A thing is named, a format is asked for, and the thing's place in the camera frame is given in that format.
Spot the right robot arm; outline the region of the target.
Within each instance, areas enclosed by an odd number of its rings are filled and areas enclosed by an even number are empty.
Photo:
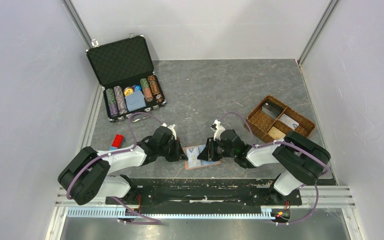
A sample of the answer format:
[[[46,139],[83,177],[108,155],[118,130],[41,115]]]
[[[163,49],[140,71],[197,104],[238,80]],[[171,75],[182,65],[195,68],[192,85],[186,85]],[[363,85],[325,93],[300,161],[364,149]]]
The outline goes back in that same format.
[[[251,145],[242,141],[233,129],[228,129],[219,139],[208,138],[197,158],[207,162],[232,158],[244,169],[281,164],[285,172],[270,185],[268,196],[273,203],[282,204],[295,189],[316,185],[319,177],[329,169],[331,154],[295,131],[270,143]]]

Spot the brown leather card holder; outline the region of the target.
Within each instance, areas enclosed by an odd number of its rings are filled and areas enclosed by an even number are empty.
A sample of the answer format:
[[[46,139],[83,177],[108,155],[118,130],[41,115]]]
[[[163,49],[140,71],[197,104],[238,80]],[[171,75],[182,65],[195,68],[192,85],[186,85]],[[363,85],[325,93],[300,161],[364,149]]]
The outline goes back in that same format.
[[[204,150],[205,145],[195,145],[184,147],[183,151],[187,156],[187,161],[184,162],[186,170],[197,169],[202,167],[209,167],[220,165],[221,161],[204,161],[198,159],[198,155]]]

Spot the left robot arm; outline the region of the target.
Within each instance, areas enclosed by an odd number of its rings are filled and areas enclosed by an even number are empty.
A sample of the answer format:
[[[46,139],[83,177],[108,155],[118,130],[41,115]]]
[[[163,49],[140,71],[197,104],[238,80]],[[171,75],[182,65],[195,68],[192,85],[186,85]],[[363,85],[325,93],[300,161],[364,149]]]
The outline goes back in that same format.
[[[174,125],[163,124],[153,135],[127,148],[96,151],[86,146],[59,174],[57,181],[65,189],[66,198],[74,200],[79,206],[95,197],[119,197],[125,204],[131,204],[137,198],[137,190],[128,177],[116,173],[145,166],[159,157],[167,162],[188,159]]]

